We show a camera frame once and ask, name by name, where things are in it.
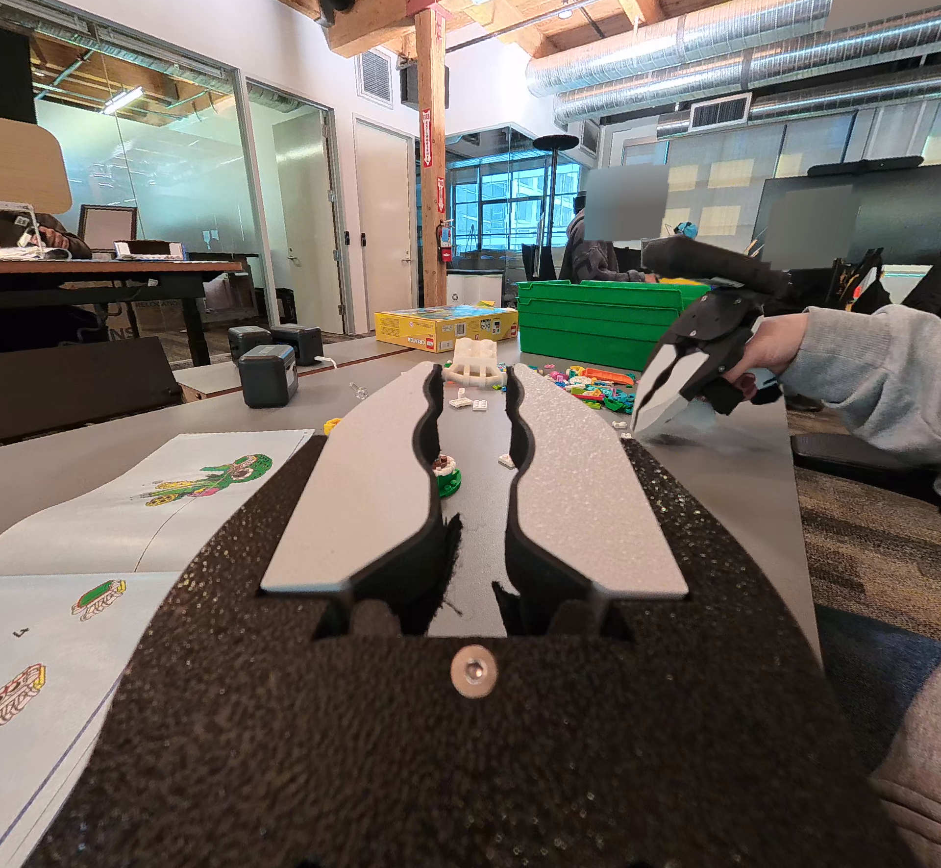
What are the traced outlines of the black wall speaker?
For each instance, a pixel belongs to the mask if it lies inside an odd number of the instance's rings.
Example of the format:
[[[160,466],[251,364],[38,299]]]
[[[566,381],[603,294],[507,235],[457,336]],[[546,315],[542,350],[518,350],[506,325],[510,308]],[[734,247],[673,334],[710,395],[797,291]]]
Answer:
[[[400,85],[400,101],[402,106],[419,110],[420,107],[420,93],[419,93],[419,73],[418,73],[418,63],[417,61],[407,62],[398,68],[399,73],[399,85]],[[450,107],[450,68],[445,65],[444,71],[444,107],[448,109]]]

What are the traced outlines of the dark picture frame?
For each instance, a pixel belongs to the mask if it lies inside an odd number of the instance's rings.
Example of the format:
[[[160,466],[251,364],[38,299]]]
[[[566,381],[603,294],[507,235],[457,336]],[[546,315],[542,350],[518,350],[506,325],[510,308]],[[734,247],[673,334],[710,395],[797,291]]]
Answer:
[[[78,236],[93,252],[116,251],[117,243],[138,239],[138,208],[135,205],[83,203]]]

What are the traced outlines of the person's grey hoodie torso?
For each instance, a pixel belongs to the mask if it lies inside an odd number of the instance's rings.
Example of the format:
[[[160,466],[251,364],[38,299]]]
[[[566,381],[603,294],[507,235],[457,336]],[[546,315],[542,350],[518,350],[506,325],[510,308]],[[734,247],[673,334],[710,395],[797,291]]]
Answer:
[[[940,670],[917,693],[869,783],[917,862],[938,867]]]

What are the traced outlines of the white door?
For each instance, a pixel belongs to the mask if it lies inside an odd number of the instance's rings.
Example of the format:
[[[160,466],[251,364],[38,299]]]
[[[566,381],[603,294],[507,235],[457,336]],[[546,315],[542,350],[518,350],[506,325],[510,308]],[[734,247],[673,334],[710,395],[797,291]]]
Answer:
[[[378,313],[411,308],[417,296],[414,140],[355,118],[359,250],[367,328]]]

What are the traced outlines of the black monitor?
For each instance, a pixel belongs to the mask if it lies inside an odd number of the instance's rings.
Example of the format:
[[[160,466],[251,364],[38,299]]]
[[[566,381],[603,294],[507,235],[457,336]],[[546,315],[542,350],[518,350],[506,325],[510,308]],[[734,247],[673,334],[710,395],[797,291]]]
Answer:
[[[36,124],[30,39],[1,28],[1,118]]]

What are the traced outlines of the large black television screen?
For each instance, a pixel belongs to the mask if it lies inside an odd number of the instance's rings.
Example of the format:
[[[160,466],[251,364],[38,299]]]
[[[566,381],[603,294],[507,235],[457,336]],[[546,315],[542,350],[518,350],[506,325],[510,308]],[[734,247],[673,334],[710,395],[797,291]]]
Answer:
[[[940,166],[765,181],[753,239],[777,271],[858,262],[882,249],[884,262],[935,262],[940,246]]]

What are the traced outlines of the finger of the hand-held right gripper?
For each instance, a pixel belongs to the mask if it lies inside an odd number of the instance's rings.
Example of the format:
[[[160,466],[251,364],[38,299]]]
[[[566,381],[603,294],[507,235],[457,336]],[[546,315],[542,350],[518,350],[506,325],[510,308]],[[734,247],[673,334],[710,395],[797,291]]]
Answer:
[[[691,399],[689,397],[685,397],[683,395],[683,391],[687,389],[688,386],[694,382],[694,380],[697,379],[701,369],[708,363],[710,358],[711,357],[707,353],[680,353],[679,361],[676,363],[676,368],[674,369],[669,381],[670,385],[674,385],[676,387],[676,401],[672,408],[666,412],[652,427],[661,422],[669,420],[672,416],[676,415],[676,413],[679,411],[682,411],[688,405]]]
[[[652,355],[634,394],[630,433],[638,435],[652,427],[676,401],[676,387],[669,381],[679,361],[676,345],[665,344]]]

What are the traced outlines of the pile of colourful lego pieces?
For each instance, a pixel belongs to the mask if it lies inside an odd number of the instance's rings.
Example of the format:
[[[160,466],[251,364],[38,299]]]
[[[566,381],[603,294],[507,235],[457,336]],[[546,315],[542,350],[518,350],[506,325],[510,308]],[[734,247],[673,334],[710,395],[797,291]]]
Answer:
[[[592,410],[604,409],[618,415],[633,412],[636,377],[631,373],[581,366],[546,365],[534,369]]]

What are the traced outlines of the black floor lamp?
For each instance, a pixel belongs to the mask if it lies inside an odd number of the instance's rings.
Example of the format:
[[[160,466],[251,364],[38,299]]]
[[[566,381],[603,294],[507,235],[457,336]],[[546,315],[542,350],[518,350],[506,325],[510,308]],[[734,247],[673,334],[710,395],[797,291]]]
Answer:
[[[546,243],[552,246],[554,230],[554,209],[557,184],[558,157],[561,152],[568,152],[578,147],[579,139],[568,133],[551,134],[534,140],[535,149],[549,154],[549,194],[544,219],[544,227],[539,244]]]

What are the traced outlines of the black flat case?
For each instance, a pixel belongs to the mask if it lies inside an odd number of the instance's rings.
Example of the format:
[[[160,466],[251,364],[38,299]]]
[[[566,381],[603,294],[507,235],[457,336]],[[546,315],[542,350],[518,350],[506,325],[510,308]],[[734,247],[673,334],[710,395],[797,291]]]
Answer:
[[[182,404],[155,337],[1,356],[1,443]]]

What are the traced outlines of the stack of green plastic bins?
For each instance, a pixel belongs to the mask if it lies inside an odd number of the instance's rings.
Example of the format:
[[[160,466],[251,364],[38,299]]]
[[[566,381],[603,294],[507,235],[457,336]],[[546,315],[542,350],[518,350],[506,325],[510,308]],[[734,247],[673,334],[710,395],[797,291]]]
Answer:
[[[667,329],[710,290],[692,283],[520,283],[520,348],[590,367],[641,371]]]

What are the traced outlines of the person's right forearm grey sleeve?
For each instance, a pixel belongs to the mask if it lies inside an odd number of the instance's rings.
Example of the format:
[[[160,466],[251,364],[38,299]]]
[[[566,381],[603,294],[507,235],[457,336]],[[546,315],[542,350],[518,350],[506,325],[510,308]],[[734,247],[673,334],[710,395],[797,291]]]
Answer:
[[[810,307],[784,384],[838,412],[844,427],[935,472],[940,492],[940,320],[888,305],[873,314]]]

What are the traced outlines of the light wood panel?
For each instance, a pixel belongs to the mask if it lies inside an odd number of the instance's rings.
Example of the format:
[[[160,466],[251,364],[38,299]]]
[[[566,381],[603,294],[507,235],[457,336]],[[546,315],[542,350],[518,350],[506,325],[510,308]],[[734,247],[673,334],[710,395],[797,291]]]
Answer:
[[[69,211],[73,196],[56,137],[37,124],[1,120],[1,202],[40,213]]]

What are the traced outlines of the large white ribbed lego piece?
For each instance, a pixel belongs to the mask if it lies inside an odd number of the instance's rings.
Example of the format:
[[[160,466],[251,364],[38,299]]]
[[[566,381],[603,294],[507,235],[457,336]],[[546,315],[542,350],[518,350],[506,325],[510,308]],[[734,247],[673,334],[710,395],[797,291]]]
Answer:
[[[464,388],[500,390],[507,381],[506,371],[500,367],[498,343],[469,337],[455,340],[451,364],[443,368],[442,376]]]

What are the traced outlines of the white recycling bin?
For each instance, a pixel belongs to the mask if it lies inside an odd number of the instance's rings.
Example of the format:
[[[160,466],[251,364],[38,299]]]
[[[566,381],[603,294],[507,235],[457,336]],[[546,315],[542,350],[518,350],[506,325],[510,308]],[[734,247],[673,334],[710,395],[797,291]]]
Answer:
[[[480,302],[502,307],[503,272],[453,271],[447,274],[446,304],[477,306]]]

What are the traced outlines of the open lego instruction booklet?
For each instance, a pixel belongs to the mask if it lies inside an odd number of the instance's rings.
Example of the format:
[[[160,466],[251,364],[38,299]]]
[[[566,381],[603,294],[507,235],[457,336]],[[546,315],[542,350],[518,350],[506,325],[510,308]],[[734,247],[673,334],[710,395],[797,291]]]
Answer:
[[[2,534],[2,866],[25,862],[72,790],[183,569],[313,434],[182,434]]]

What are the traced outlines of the brown desk with black legs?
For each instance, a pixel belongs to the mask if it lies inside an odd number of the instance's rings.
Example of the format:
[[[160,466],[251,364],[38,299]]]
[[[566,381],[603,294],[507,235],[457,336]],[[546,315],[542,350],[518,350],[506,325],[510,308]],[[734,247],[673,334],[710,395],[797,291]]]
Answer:
[[[210,364],[197,302],[204,286],[225,273],[246,273],[243,258],[210,261],[3,260],[3,310],[83,304],[111,305],[177,299],[192,363]]]

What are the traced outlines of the yellow lego box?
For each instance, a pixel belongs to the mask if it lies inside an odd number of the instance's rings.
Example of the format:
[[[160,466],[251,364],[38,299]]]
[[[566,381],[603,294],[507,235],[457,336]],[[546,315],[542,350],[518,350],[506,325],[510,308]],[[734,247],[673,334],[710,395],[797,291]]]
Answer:
[[[377,341],[424,352],[452,351],[458,339],[499,342],[517,336],[520,314],[515,309],[442,306],[376,312]]]

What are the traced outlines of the white wall vent grille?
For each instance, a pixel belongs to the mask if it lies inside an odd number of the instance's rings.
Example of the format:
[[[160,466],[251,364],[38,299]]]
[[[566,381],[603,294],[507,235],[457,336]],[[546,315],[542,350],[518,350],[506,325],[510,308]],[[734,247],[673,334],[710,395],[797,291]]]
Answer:
[[[368,50],[355,58],[357,92],[360,98],[385,108],[394,106],[394,62],[381,50]]]

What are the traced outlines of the person's right hand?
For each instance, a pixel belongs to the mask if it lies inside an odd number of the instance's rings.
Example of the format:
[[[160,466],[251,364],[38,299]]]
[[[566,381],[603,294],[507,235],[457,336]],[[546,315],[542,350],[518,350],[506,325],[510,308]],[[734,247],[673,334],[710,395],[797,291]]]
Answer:
[[[808,313],[763,319],[746,343],[742,358],[723,379],[752,400],[759,391],[753,369],[764,369],[773,375],[785,371],[794,360],[806,335]]]

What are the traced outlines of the black soundbar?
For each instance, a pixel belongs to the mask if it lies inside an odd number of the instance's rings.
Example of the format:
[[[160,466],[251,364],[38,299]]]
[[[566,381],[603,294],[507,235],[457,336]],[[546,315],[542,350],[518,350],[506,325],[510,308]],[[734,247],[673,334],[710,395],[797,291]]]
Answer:
[[[891,156],[876,159],[858,159],[841,163],[818,164],[807,169],[807,177],[859,176],[864,174],[908,171],[919,168],[923,156]]]

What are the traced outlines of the white duct vent grille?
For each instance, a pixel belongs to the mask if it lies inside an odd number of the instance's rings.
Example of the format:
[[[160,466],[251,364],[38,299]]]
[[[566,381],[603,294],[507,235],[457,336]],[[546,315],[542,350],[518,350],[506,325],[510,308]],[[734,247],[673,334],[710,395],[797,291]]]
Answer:
[[[688,133],[744,125],[749,119],[752,93],[697,101],[690,106]]]

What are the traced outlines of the wooden support post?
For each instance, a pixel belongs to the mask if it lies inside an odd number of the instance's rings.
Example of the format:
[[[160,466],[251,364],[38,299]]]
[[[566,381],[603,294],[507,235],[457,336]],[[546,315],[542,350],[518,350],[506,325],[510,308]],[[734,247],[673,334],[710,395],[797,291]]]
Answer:
[[[446,300],[446,266],[439,260],[436,230],[440,215],[436,204],[437,176],[446,175],[445,153],[445,14],[433,5],[416,15],[416,47],[419,73],[419,159],[421,185],[421,262],[425,306],[441,306]],[[421,165],[421,110],[433,112],[433,166]]]

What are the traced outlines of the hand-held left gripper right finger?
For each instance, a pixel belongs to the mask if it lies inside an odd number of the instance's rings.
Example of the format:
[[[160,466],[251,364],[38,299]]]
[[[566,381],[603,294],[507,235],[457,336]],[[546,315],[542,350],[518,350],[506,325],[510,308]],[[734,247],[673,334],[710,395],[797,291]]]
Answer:
[[[679,614],[690,587],[626,442],[535,369],[508,369],[504,562],[493,592],[509,637],[613,635],[628,612]]]

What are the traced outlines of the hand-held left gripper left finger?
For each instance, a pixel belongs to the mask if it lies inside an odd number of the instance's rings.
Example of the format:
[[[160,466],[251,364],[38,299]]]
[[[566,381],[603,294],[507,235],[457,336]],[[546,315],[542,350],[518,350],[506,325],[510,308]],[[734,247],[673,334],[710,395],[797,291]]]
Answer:
[[[348,413],[325,439],[276,545],[261,592],[325,600],[350,620],[385,604],[406,635],[441,611],[460,545],[442,512],[442,367],[421,362]]]

